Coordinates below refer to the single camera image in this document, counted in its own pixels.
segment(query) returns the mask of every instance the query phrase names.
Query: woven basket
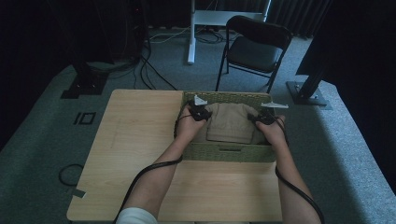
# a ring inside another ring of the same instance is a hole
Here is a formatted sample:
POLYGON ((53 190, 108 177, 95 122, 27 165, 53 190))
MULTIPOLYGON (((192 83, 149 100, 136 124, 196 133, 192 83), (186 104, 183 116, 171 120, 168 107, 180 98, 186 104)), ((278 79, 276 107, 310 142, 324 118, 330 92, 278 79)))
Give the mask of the woven basket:
MULTIPOLYGON (((245 104, 262 109, 262 103, 270 103, 271 96, 266 93, 242 93, 242 92, 219 92, 219 91, 185 91, 181 104, 193 100, 194 95, 206 100, 209 104, 235 103, 245 104)), ((190 161, 239 161, 239 162, 273 162, 275 154, 271 146, 247 145, 225 142, 190 143, 184 151, 184 160, 190 161)))

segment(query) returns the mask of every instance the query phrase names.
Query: black folding chair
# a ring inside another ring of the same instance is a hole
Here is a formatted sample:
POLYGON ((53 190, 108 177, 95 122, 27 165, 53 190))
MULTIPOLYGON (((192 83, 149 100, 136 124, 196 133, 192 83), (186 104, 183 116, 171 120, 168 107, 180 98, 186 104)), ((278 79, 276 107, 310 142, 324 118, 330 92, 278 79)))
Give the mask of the black folding chair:
POLYGON ((234 16, 227 21, 226 35, 227 42, 221 58, 216 91, 219 90, 224 60, 227 59, 227 74, 229 67, 232 67, 261 77, 268 77, 266 85, 268 86, 267 93, 269 93, 291 42, 291 32, 276 24, 253 20, 245 16, 234 16), (232 42, 230 31, 240 34, 232 44, 230 44, 232 42))

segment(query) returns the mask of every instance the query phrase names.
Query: shirt sleeve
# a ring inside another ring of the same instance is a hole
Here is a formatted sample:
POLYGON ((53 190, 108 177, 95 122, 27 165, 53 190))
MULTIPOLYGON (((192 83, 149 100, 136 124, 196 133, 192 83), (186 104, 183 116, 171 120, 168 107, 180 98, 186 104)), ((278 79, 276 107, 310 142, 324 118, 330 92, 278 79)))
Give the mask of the shirt sleeve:
POLYGON ((158 224, 157 219, 148 211, 130 207, 120 212, 117 224, 158 224))

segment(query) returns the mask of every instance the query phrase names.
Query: desk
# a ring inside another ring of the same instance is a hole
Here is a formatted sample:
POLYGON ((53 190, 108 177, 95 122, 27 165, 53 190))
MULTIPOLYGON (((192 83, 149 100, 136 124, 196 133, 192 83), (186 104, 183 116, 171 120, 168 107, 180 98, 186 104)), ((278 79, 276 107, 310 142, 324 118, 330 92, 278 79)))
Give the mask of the desk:
MULTIPOLYGON (((108 102, 67 217, 113 220, 137 173, 173 140, 182 91, 115 90, 108 102)), ((274 163, 183 161, 160 221, 279 221, 274 163)))
POLYGON ((236 15, 242 15, 254 20, 266 21, 271 0, 265 0, 263 12, 235 12, 235 11, 210 11, 195 10, 195 0, 191 0, 191 37, 189 47, 188 64, 195 62, 195 25, 220 25, 224 26, 227 21, 236 15))

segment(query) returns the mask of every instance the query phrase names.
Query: metal stand base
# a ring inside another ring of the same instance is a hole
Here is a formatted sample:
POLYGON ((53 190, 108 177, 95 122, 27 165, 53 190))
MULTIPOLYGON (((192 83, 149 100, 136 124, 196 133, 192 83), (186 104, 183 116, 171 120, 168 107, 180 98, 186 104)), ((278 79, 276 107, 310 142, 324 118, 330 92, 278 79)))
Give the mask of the metal stand base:
POLYGON ((299 97, 300 88, 304 85, 303 82, 288 81, 286 82, 286 85, 288 86, 293 102, 296 105, 318 105, 323 110, 332 110, 332 106, 329 101, 326 101, 323 98, 319 89, 316 89, 311 97, 305 99, 299 97))
POLYGON ((95 79, 90 86, 80 86, 76 77, 70 89, 62 93, 61 99, 77 99, 80 95, 100 95, 106 85, 109 73, 93 72, 95 79))

